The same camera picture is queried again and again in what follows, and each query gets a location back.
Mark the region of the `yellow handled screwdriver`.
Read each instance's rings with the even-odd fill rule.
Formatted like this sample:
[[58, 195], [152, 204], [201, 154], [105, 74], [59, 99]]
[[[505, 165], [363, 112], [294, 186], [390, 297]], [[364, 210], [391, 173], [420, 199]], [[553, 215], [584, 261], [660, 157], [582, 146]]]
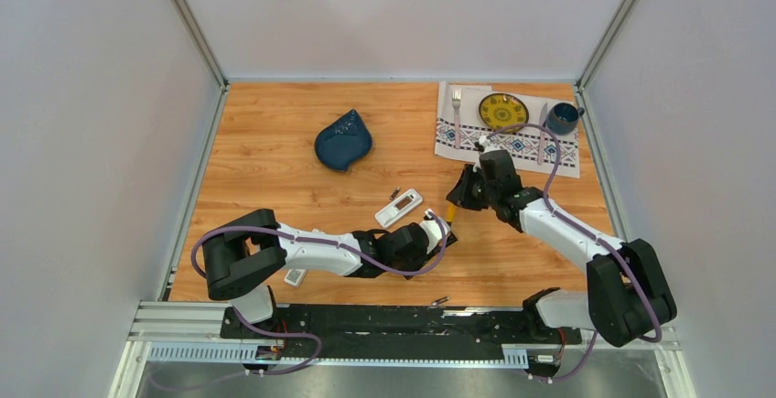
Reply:
[[457, 214], [457, 206], [453, 203], [449, 203], [447, 205], [446, 214], [445, 214], [445, 222], [448, 225], [452, 225], [455, 221], [456, 214]]

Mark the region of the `white remote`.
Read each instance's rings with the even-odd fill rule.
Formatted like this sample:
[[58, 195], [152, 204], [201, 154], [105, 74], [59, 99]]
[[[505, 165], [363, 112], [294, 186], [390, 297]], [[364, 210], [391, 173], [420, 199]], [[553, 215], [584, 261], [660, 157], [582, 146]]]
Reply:
[[386, 206], [374, 214], [378, 224], [387, 229], [406, 216], [424, 201], [415, 189], [410, 188], [391, 200]]
[[289, 269], [284, 276], [284, 282], [293, 286], [294, 288], [299, 288], [302, 285], [306, 275], [307, 270]]

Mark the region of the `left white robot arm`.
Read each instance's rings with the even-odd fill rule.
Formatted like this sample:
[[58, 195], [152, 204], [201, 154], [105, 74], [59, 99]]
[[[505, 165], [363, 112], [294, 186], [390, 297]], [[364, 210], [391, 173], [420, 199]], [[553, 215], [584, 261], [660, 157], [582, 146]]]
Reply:
[[209, 298], [228, 301], [246, 328], [266, 339], [280, 323], [266, 283], [274, 274], [314, 270], [365, 279], [382, 274], [412, 278], [439, 264], [451, 232], [432, 210], [422, 221], [395, 231], [333, 235], [301, 231], [279, 222], [272, 210], [261, 209], [204, 234], [192, 248], [191, 262], [206, 280]]

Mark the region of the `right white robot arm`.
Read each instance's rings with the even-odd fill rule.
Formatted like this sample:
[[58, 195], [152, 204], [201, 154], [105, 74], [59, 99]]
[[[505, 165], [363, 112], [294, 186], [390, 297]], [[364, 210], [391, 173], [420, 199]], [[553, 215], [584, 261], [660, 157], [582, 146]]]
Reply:
[[559, 328], [594, 331], [614, 347], [635, 339], [657, 340], [678, 309], [654, 248], [643, 239], [625, 241], [597, 231], [526, 187], [503, 150], [464, 166], [447, 201], [465, 210], [492, 209], [497, 218], [562, 254], [582, 270], [584, 291], [558, 287], [523, 302], [525, 336], [543, 342]]

